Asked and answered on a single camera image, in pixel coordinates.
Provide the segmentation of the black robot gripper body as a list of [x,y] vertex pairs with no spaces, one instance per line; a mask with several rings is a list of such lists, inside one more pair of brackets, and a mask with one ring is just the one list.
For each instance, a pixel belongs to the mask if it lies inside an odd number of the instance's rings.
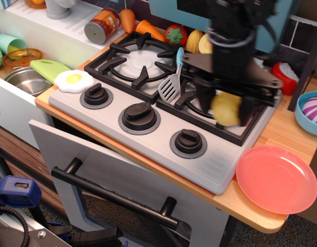
[[192,83],[194,78],[202,78],[216,90],[275,105],[282,82],[255,63],[254,43],[253,39],[231,44],[213,41],[212,54],[185,54],[182,61],[193,71]]

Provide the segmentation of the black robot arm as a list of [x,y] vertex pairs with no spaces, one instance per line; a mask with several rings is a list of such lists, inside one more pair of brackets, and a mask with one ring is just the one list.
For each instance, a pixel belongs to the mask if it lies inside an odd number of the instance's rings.
[[201,109],[212,110],[218,124],[235,112],[245,126],[260,104],[273,106],[283,83],[255,62],[257,29],[264,26],[275,40],[267,19],[276,13],[275,1],[208,1],[212,54],[184,55],[193,74]]

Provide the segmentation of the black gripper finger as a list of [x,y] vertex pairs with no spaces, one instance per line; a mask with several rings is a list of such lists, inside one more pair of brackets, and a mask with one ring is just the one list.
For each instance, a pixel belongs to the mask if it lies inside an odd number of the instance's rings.
[[194,85],[197,91],[200,107],[204,113],[210,110],[212,99],[216,95],[216,89],[212,82],[202,78],[194,78]]
[[267,107],[260,99],[252,96],[241,97],[241,105],[239,107],[238,117],[240,120],[240,125],[246,126],[250,119],[257,112],[265,109]]

